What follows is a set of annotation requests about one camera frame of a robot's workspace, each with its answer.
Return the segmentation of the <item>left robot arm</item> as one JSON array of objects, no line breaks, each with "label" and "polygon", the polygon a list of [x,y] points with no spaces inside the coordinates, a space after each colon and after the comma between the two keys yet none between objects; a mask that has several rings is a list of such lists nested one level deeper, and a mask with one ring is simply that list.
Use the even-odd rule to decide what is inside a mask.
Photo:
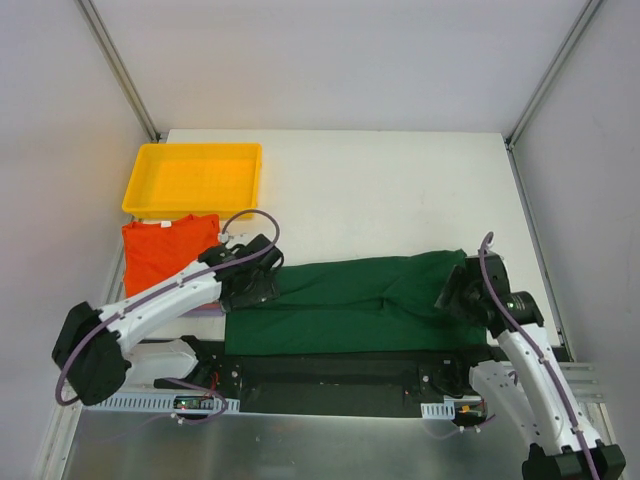
[{"label": "left robot arm", "polygon": [[64,385],[86,406],[110,398],[124,385],[208,388],[217,362],[193,335],[150,343],[148,337],[174,319],[205,304],[222,312],[257,306],[278,296],[275,276],[284,255],[264,235],[247,244],[220,244],[202,252],[184,269],[125,300],[94,308],[87,302],[67,314],[52,350]]}]

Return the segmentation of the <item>green t-shirt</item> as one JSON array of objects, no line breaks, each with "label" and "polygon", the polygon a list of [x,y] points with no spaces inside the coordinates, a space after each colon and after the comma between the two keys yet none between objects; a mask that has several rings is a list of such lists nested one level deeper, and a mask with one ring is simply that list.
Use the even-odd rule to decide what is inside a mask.
[{"label": "green t-shirt", "polygon": [[462,250],[285,266],[279,295],[226,316],[230,355],[450,351],[485,330],[436,308]]}]

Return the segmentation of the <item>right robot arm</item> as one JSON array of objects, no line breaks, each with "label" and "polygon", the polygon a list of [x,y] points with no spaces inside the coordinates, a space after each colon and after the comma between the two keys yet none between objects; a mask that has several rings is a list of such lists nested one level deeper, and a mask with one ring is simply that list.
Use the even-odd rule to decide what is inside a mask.
[{"label": "right robot arm", "polygon": [[478,393],[509,419],[529,448],[525,479],[618,479],[626,459],[606,444],[580,408],[549,343],[532,295],[514,292],[500,256],[485,251],[450,274],[436,306],[485,327],[510,362],[465,360],[450,369],[452,387]]}]

